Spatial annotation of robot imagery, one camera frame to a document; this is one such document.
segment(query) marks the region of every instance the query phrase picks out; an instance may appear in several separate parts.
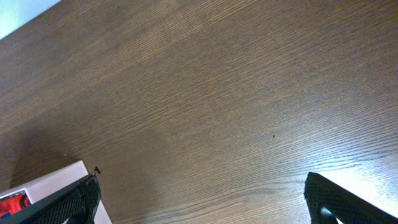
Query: wooden table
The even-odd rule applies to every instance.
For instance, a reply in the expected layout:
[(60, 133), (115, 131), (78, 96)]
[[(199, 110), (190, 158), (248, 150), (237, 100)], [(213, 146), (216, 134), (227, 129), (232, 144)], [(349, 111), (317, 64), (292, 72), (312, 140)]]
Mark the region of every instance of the wooden table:
[(397, 1), (64, 0), (0, 40), (0, 190), (83, 159), (113, 223), (398, 216)]

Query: white surface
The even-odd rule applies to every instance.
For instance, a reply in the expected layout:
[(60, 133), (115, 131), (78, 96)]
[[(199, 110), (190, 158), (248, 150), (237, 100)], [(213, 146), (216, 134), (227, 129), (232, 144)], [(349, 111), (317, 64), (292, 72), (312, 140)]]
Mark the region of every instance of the white surface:
[(0, 40), (61, 0), (0, 0)]
[[(88, 172), (83, 161), (78, 161), (43, 177), (39, 177), (38, 179), (3, 192), (0, 194), (0, 198), (25, 190), (30, 202), (36, 203), (87, 174)], [(99, 202), (94, 222), (95, 224), (112, 224), (102, 201)]]

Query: light blue object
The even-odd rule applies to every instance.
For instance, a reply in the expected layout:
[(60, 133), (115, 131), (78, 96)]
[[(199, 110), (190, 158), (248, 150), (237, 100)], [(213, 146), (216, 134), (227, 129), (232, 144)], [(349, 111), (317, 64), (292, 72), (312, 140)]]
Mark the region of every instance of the light blue object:
[(61, 0), (0, 0), (0, 40)]

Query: red object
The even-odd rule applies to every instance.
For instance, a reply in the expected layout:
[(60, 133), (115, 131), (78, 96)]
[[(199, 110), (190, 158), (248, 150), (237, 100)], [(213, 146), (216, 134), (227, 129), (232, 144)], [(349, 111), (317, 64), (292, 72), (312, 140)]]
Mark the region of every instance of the red object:
[(0, 202), (0, 218), (15, 214), (30, 205), (29, 198), (17, 194)]

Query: brown wooden surface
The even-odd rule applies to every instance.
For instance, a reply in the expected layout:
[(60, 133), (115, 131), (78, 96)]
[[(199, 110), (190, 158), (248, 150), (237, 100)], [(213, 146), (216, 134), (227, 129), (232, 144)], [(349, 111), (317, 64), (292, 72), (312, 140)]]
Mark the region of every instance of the brown wooden surface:
[(309, 223), (312, 171), (398, 215), (397, 3), (64, 0), (0, 40), (0, 190), (83, 159), (113, 223)]

